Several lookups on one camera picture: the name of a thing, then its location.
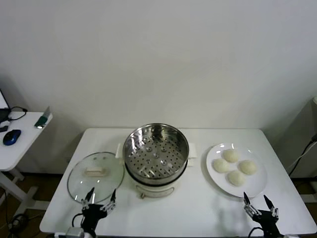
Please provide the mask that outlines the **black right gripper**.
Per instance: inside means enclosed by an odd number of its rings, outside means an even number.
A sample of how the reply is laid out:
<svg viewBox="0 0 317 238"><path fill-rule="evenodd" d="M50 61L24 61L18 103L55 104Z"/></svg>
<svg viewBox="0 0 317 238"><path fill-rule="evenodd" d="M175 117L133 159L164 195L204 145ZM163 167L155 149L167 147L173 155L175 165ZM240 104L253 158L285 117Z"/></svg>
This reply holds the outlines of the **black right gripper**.
<svg viewBox="0 0 317 238"><path fill-rule="evenodd" d="M272 201L264 195L265 203L269 209L269 211L265 210L257 210L251 204L249 197L244 192L244 210L246 211L247 215L252 218L254 222L259 223L261 229L264 233L264 238L281 238L282 234L279 232L277 228L277 221L279 218L278 208L275 208Z"/></svg>

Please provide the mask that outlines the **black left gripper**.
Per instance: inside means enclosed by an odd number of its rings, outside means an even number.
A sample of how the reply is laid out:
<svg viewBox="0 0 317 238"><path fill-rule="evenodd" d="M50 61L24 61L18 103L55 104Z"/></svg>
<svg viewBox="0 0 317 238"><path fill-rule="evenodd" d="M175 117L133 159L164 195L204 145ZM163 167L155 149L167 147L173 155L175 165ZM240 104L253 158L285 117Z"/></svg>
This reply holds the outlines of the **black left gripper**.
<svg viewBox="0 0 317 238"><path fill-rule="evenodd" d="M116 207L116 189L113 191L108 204L104 206L99 204L89 204L91 197L94 194L94 190L95 188L92 187L85 198L81 199L83 215L81 228L83 228L84 232L89 234L94 234L99 220L108 216Z"/></svg>

